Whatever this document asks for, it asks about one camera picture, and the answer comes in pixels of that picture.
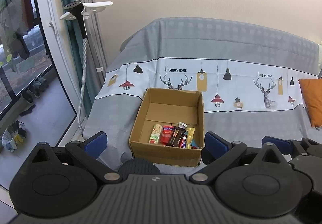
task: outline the green curtain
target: green curtain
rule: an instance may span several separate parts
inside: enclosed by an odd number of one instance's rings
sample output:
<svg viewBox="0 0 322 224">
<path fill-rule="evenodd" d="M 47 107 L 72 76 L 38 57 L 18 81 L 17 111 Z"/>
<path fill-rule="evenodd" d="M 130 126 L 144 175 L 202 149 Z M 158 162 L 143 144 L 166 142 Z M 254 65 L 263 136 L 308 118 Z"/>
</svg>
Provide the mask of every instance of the green curtain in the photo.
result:
<svg viewBox="0 0 322 224">
<path fill-rule="evenodd" d="M 72 1 L 75 1 L 75 0 L 62 0 L 62 4 L 66 5 L 68 3 L 71 3 Z M 83 72 L 83 39 L 80 33 L 81 30 L 79 28 L 79 24 L 77 20 L 65 21 L 65 23 L 67 25 L 67 30 L 69 33 L 70 47 L 71 47 L 73 59 L 75 62 L 79 88 L 81 88 L 82 72 Z M 83 105 L 84 105 L 87 117 L 90 114 L 94 99 L 96 97 L 96 92 L 94 90 L 95 87 L 91 84 L 92 84 L 91 74 L 87 70 L 84 99 L 83 99 Z"/>
</svg>

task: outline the snack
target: snack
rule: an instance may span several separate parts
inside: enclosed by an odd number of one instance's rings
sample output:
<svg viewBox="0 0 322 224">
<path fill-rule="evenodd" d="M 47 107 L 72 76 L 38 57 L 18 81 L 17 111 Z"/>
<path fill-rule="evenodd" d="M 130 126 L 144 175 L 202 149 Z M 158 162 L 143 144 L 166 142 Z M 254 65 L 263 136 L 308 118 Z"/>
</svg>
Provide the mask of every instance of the snack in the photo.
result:
<svg viewBox="0 0 322 224">
<path fill-rule="evenodd" d="M 182 123 L 182 122 L 179 122 L 179 125 L 178 127 L 182 128 L 182 129 L 186 129 L 187 128 L 187 125 Z"/>
<path fill-rule="evenodd" d="M 179 145 L 179 148 L 186 148 L 186 140 L 187 140 L 187 131 L 183 134 L 182 141 Z"/>
<path fill-rule="evenodd" d="M 187 139 L 186 139 L 186 148 L 191 149 L 191 141 L 194 137 L 194 131 L 196 128 L 187 128 Z"/>
<path fill-rule="evenodd" d="M 186 130 L 184 130 L 183 128 L 174 126 L 174 131 L 173 131 L 173 134 L 168 142 L 168 146 L 178 148 L 179 143 L 181 142 L 185 131 Z"/>
<path fill-rule="evenodd" d="M 160 143 L 162 145 L 167 145 L 174 131 L 174 126 L 164 126 L 162 130 L 162 135 L 160 138 Z"/>
<path fill-rule="evenodd" d="M 150 144 L 158 144 L 162 132 L 162 125 L 155 124 L 149 139 Z"/>
<path fill-rule="evenodd" d="M 190 145 L 191 145 L 191 148 L 195 148 L 195 149 L 199 148 L 197 143 L 194 140 L 191 141 Z"/>
</svg>

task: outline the bedsheet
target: bedsheet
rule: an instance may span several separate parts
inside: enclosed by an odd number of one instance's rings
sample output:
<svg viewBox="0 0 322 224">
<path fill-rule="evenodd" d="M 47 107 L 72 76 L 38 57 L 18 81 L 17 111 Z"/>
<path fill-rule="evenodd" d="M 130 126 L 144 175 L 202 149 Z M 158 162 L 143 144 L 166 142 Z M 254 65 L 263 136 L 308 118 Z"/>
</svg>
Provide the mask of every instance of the bedsheet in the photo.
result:
<svg viewBox="0 0 322 224">
<path fill-rule="evenodd" d="M 149 87 L 198 90 L 205 131 L 260 147 L 268 135 L 283 139 L 322 132 L 310 126 L 298 79 L 317 78 L 318 45 L 253 24 L 219 19 L 157 19 L 127 40 L 108 67 L 83 132 L 108 136 L 100 159 L 117 170 L 131 156 L 128 139 Z M 162 173 L 196 168 L 157 165 Z"/>
</svg>

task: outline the yellow snack package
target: yellow snack package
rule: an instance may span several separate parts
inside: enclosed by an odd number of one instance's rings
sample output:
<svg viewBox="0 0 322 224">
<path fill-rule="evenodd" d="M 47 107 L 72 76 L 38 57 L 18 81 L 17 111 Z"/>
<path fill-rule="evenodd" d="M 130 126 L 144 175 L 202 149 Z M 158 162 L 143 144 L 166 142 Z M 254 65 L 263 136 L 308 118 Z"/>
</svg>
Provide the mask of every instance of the yellow snack package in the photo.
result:
<svg viewBox="0 0 322 224">
<path fill-rule="evenodd" d="M 190 148 L 191 149 L 191 141 L 194 137 L 194 131 L 196 128 L 187 128 L 187 140 L 186 140 L 186 148 Z"/>
</svg>

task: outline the pillow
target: pillow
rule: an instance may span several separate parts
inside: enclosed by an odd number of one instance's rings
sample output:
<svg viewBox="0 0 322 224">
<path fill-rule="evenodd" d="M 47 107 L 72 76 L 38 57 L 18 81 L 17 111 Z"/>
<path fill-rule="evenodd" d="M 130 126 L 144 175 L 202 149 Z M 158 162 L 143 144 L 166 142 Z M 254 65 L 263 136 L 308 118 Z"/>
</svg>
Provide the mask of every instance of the pillow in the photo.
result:
<svg viewBox="0 0 322 224">
<path fill-rule="evenodd" d="M 322 126 L 322 79 L 298 80 L 312 127 Z"/>
</svg>

